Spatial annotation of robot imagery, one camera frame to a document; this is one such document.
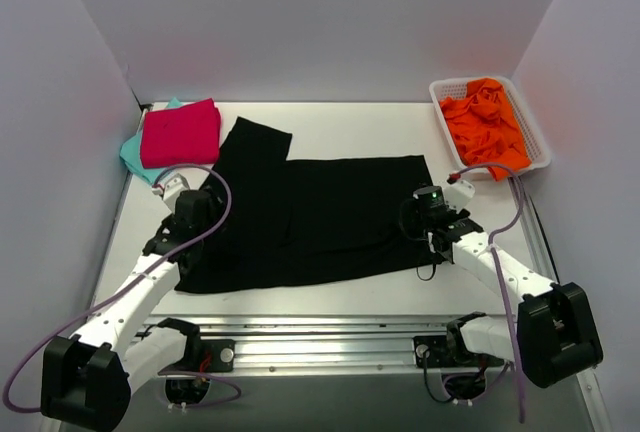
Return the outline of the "black t-shirt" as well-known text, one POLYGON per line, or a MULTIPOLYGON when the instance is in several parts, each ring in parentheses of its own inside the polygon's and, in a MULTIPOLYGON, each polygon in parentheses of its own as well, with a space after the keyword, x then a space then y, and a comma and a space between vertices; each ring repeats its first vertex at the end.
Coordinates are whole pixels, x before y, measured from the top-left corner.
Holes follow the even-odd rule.
POLYGON ((232 194, 229 217, 177 290, 215 294, 354 280, 428 265, 408 199, 431 177, 421 156, 291 160, 293 135, 245 118, 207 187, 232 194))

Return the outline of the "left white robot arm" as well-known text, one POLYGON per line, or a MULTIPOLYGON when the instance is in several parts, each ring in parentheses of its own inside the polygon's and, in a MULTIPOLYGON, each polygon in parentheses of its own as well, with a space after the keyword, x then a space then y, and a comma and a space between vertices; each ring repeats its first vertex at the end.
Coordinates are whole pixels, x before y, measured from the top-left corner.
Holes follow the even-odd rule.
POLYGON ((205 239, 219 229, 231 199, 211 188, 178 193, 171 214, 147 241, 117 292, 70 337, 45 347, 40 411, 92 431, 112 431, 134 393, 161 371, 198 367, 197 325, 166 318, 134 340, 161 299, 199 262, 205 239))

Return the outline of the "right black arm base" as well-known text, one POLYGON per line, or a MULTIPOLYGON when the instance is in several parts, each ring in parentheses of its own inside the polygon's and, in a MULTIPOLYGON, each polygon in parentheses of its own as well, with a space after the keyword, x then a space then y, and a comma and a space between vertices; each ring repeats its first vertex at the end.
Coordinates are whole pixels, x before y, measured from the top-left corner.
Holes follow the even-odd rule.
POLYGON ((440 405, 472 406, 491 387, 487 373, 501 368, 501 378, 508 369, 503 360, 486 354, 457 358, 444 335, 415 336, 412 343, 426 392, 440 405))

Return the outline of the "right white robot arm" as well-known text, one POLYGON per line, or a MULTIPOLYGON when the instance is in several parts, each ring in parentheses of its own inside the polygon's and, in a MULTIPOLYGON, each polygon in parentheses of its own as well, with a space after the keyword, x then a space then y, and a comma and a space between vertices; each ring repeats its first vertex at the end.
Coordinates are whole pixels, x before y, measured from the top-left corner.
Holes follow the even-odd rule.
POLYGON ((586 292, 538 274, 501 249, 466 209, 474 193, 465 180, 421 187, 399 212, 403 233, 426 245, 436 262, 475 277, 507 308, 502 318, 473 312, 449 322, 447 358, 459 365, 481 356, 511 362, 540 388, 600 364, 604 351, 586 292))

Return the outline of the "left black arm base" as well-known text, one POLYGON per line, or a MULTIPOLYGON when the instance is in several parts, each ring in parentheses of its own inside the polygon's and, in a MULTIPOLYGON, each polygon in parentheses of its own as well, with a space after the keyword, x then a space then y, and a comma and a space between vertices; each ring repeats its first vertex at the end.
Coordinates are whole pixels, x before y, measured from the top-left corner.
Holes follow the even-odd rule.
POLYGON ((187 371, 183 378, 167 378, 163 393, 173 404, 189 408, 212 406, 237 400, 240 389, 223 381, 218 374, 230 373, 234 369, 235 342, 230 339, 204 341, 193 368, 178 365, 176 370, 187 371), (228 397, 205 400, 214 383, 228 386, 233 393, 228 397))

